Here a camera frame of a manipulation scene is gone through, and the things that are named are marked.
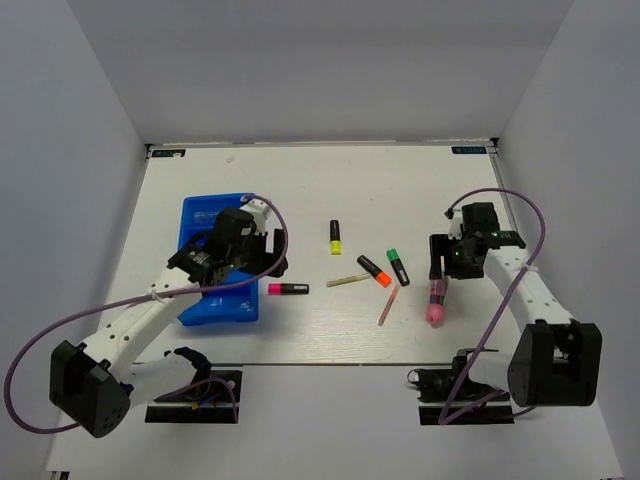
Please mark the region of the green highlighter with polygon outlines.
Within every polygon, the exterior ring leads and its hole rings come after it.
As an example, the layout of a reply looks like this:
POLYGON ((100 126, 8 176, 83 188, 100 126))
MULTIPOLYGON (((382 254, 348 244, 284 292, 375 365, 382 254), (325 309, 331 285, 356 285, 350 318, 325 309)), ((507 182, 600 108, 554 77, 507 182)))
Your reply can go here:
POLYGON ((392 248, 386 251, 387 259, 401 286, 406 287, 410 284, 408 273, 396 249, 392 248))

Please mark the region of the pink highlighter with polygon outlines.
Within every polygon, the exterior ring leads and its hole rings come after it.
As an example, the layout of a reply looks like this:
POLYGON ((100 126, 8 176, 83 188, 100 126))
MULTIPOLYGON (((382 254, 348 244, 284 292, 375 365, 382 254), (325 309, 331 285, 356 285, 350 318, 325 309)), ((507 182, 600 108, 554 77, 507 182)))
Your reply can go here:
POLYGON ((310 287, 308 284, 300 283, 270 283, 267 292, 272 296, 308 295, 310 287))

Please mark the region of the yellow highlighter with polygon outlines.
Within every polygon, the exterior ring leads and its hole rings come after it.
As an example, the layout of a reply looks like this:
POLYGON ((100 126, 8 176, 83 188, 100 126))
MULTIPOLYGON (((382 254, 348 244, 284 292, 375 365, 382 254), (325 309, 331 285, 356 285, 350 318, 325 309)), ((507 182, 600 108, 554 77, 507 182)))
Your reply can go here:
POLYGON ((342 253, 340 224, 337 219, 332 219, 329 223, 330 228, 330 253, 332 255, 340 255, 342 253))

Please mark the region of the pink thin pen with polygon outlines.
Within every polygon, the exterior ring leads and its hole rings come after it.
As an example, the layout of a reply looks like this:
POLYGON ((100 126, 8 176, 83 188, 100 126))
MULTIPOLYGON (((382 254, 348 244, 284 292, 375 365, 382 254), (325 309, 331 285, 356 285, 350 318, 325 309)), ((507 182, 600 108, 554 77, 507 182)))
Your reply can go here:
POLYGON ((379 317, 378 326, 383 326, 385 324, 385 321, 390 313, 391 308, 393 307, 393 304, 398 296, 400 290, 400 285, 394 285, 393 290, 391 291, 391 294, 383 308, 383 311, 379 317))

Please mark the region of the orange highlighter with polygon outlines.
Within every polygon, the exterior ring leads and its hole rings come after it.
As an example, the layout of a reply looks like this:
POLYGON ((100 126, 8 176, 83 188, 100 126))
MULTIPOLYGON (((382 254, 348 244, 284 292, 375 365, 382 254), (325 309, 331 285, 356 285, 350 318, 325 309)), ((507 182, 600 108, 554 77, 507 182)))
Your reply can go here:
POLYGON ((360 255, 357 263, 383 287, 392 283, 390 276, 365 255, 360 255))

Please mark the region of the pink eraser-topped pen case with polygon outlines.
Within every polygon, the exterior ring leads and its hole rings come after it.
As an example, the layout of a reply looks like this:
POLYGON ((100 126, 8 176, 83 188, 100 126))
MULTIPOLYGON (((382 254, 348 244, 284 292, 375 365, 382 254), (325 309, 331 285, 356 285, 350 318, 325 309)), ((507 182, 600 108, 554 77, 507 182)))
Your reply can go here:
POLYGON ((426 310, 427 322, 435 327, 445 318, 444 301, 448 289, 448 279, 442 278, 430 281, 429 301, 426 310))

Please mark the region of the beige thin pen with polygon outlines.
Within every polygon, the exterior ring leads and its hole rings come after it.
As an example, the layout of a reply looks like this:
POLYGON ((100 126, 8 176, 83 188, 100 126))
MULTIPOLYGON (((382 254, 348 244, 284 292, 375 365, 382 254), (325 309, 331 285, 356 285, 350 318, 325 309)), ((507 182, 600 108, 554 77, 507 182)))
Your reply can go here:
POLYGON ((343 277, 343 278, 327 281, 326 282, 326 287, 327 288, 333 288, 333 287, 337 287, 337 286, 342 286, 342 285, 346 285, 346 284, 351 284, 351 283, 355 283, 355 282, 364 281, 364 280, 367 280, 367 279, 370 279, 370 278, 371 277, 370 277, 370 275, 368 273, 347 276, 347 277, 343 277))

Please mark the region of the clear blue-tipped pen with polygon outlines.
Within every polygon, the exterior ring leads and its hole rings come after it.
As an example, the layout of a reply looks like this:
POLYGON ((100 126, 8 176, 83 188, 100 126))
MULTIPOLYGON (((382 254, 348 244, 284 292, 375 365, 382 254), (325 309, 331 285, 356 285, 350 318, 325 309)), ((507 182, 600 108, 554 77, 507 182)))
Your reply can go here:
POLYGON ((209 225, 215 222, 217 213, 216 212, 195 212, 193 214, 193 223, 198 225, 209 225))

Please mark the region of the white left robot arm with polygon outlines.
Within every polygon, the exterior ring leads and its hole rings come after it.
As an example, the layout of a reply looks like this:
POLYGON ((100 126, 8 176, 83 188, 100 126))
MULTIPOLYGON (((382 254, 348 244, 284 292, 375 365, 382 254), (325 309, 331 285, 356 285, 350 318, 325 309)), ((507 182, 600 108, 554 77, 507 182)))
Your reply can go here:
POLYGON ((142 362, 143 351, 205 294, 228 290, 235 271, 256 281, 286 269, 288 236, 274 232, 267 251, 266 223, 274 208, 264 199, 245 199, 239 208, 218 213, 211 229, 193 235, 172 255, 140 300, 105 327, 73 345, 57 346, 51 356, 51 402, 95 438, 111 433, 128 411, 151 400, 184 393, 199 399, 211 387, 211 362, 189 347, 142 362))

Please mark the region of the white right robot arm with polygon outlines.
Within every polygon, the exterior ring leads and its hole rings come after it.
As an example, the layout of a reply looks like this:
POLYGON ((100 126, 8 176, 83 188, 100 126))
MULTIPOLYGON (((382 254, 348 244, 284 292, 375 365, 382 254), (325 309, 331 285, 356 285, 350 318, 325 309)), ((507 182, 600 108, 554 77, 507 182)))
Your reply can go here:
POLYGON ((565 309, 527 260, 521 236, 501 228, 492 203, 472 203, 450 215, 450 229, 429 238, 427 320, 444 317, 451 279, 489 278, 520 338, 514 350, 461 350, 438 381, 446 395, 477 401, 502 391, 520 407, 586 407, 596 397, 602 334, 565 309))

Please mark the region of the blue plastic tray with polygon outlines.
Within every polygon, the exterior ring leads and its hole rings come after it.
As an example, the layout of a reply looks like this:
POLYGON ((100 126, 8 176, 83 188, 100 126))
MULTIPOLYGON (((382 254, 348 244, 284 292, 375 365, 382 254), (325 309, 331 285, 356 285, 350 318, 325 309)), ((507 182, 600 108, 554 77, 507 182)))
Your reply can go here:
MULTIPOLYGON (((228 193, 187 197, 183 201, 178 248, 200 231, 212 229, 213 224, 193 223, 195 212, 216 212, 226 207, 240 207, 244 193, 228 193)), ((200 301, 178 317, 183 326, 201 326, 214 323, 255 322, 258 320, 258 284, 206 293, 200 301)))

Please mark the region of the right corner label sticker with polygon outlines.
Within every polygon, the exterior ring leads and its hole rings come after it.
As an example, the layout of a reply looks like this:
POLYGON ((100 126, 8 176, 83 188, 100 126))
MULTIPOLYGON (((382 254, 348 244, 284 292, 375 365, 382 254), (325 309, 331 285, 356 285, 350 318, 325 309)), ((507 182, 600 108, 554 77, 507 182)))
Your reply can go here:
POLYGON ((451 147, 454 155, 486 155, 487 150, 484 146, 458 145, 451 147))

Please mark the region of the left corner label sticker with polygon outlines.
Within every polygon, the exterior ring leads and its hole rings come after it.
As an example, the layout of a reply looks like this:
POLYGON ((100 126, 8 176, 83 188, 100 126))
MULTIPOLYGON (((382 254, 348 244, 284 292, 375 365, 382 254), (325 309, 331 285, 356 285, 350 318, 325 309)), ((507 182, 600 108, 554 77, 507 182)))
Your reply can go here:
POLYGON ((181 158, 186 155, 185 149, 154 149, 152 158, 181 158))

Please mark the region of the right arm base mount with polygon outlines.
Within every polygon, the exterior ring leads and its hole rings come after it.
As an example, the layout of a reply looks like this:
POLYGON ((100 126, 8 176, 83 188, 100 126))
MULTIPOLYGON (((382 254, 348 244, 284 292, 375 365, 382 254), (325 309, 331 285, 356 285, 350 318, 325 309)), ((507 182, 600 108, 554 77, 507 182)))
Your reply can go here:
MULTIPOLYGON (((422 426, 438 426, 438 420, 449 396, 453 380, 450 369, 412 369, 407 374, 409 386, 418 393, 418 414, 422 426)), ((447 415, 453 415, 467 406, 489 395, 493 389, 470 380, 463 383, 447 415)), ((502 393, 489 402, 476 407, 468 413, 454 419, 449 426, 485 426, 514 424, 514 412, 510 396, 502 393)))

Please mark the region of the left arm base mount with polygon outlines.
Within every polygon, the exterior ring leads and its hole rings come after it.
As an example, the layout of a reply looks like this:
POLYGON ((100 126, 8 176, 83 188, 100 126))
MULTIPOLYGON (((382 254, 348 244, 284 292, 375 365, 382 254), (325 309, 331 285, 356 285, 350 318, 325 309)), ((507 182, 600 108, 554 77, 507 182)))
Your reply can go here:
POLYGON ((198 386, 163 401, 151 401, 145 411, 147 424, 236 424, 239 420, 242 370, 212 370, 232 389, 219 382, 198 386))

